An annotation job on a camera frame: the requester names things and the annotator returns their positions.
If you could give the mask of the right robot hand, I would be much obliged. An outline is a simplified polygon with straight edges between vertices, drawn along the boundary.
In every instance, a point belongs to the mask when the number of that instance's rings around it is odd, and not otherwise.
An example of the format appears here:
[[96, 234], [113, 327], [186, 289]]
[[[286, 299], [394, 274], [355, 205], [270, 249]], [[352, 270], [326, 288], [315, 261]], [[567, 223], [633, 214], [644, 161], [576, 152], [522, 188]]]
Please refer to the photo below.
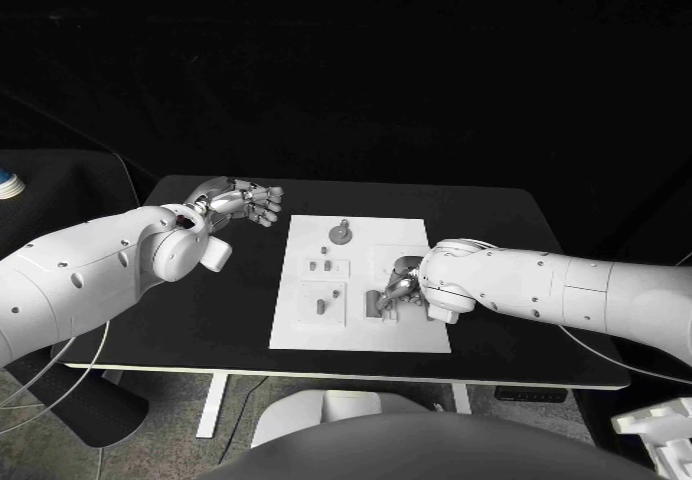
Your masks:
[[388, 284], [377, 301], [377, 309], [383, 317], [388, 316], [398, 301], [420, 307], [427, 305], [420, 286], [421, 263], [421, 256], [404, 256], [396, 261]]

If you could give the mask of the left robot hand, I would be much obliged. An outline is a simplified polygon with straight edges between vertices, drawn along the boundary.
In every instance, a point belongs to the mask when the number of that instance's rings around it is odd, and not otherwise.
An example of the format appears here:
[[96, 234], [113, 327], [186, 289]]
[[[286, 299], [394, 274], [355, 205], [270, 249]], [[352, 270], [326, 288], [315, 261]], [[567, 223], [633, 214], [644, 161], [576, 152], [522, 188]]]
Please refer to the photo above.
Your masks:
[[210, 232], [224, 229], [236, 219], [270, 227], [279, 219], [283, 194], [280, 186], [263, 187], [223, 176], [198, 186], [184, 204], [204, 217]]

